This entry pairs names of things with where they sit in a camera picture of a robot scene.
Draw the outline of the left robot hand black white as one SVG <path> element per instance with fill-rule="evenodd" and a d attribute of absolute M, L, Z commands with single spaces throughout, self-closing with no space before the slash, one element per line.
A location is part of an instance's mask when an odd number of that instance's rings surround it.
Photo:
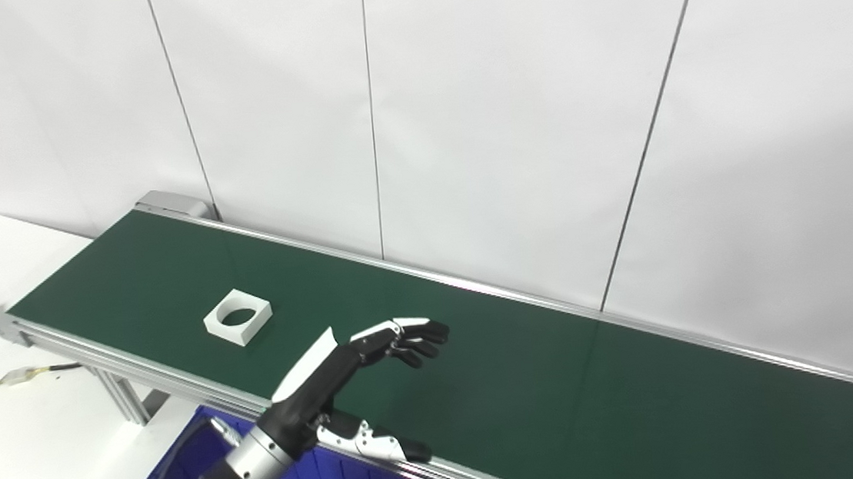
<path fill-rule="evenodd" d="M 431 318 L 405 318 L 380 322 L 353 334 L 346 344 L 334 338 L 331 328 L 293 364 L 271 403 L 256 421 L 256 428 L 291 459 L 297 461 L 317 443 L 379 461 L 431 461 L 427 444 L 406 439 L 368 421 L 335 410 L 335 396 L 362 368 L 394 358 L 414 369 L 424 359 L 438 356 L 438 346 L 449 339 L 448 325 Z"/>

